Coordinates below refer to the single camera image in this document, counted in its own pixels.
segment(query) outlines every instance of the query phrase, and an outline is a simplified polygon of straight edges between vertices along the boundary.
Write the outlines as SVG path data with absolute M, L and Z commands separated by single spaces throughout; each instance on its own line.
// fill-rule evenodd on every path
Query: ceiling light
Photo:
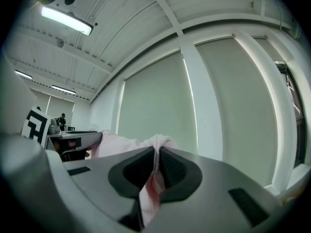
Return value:
M 85 35 L 89 35 L 93 29 L 92 25 L 56 9 L 42 7 L 41 15 L 65 24 L 66 26 L 71 27 Z
M 70 94 L 76 94 L 74 91 L 70 91 L 70 90 L 67 90 L 67 89 L 58 87 L 58 86 L 56 86 L 56 85 L 52 85 L 52 87 L 53 87 L 54 89 L 56 89 L 56 90 L 64 91 L 64 92 L 67 92 L 67 93 L 70 93 Z
M 20 72 L 20 71 L 16 71 L 16 70 L 15 70 L 15 73 L 17 73 L 18 75 L 23 76 L 23 77 L 25 77 L 27 79 L 30 79 L 30 80 L 33 79 L 32 76 L 30 76 L 30 75 L 28 75 L 26 73 L 23 73 L 23 72 Z

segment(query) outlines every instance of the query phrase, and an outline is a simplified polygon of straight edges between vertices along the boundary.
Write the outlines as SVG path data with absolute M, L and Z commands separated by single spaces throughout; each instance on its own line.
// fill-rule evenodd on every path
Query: pink cloth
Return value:
M 143 223 L 147 226 L 159 210 L 159 194 L 165 190 L 163 177 L 159 171 L 159 149 L 162 146 L 179 149 L 179 146 L 171 137 L 161 134 L 156 134 L 150 139 L 140 143 L 136 139 L 127 139 L 125 137 L 118 136 L 110 130 L 102 131 L 102 133 L 103 137 L 101 143 L 99 145 L 92 146 L 92 159 L 120 154 L 143 147 L 153 146 L 155 148 L 153 172 L 139 193 Z

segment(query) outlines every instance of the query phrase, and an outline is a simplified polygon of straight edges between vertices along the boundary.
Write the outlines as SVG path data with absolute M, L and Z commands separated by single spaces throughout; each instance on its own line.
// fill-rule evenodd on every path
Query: white ceiling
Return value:
M 290 30 L 295 24 L 280 0 L 76 0 L 70 6 L 56 0 L 50 6 L 73 12 L 93 32 L 85 36 L 44 18 L 37 5 L 17 20 L 4 46 L 7 59 L 32 75 L 30 86 L 47 90 L 54 84 L 88 102 L 135 56 L 166 36 L 183 35 L 185 28 L 226 18 L 273 24 L 282 19 Z M 59 48 L 56 39 L 65 46 Z

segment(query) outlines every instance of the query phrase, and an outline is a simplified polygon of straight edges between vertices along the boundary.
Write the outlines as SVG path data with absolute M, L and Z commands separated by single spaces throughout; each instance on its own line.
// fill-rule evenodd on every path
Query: white column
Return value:
M 261 72 L 269 89 L 276 112 L 278 147 L 272 187 L 278 194 L 286 190 L 296 155 L 296 120 L 293 102 L 279 70 L 261 45 L 248 33 L 235 29 L 236 40 L 247 51 Z
M 186 35 L 180 36 L 179 45 L 192 89 L 198 154 L 222 160 L 223 134 L 214 87 L 206 66 L 190 39 Z

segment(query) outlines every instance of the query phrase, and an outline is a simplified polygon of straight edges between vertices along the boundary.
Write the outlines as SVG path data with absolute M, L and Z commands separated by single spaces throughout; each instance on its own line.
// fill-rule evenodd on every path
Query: window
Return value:
M 297 86 L 286 64 L 284 62 L 278 61 L 275 61 L 275 64 L 287 85 L 287 89 L 291 95 L 295 111 L 297 126 L 297 150 L 294 167 L 296 167 L 299 164 L 304 163 L 306 156 L 306 124 L 303 116 L 302 103 Z

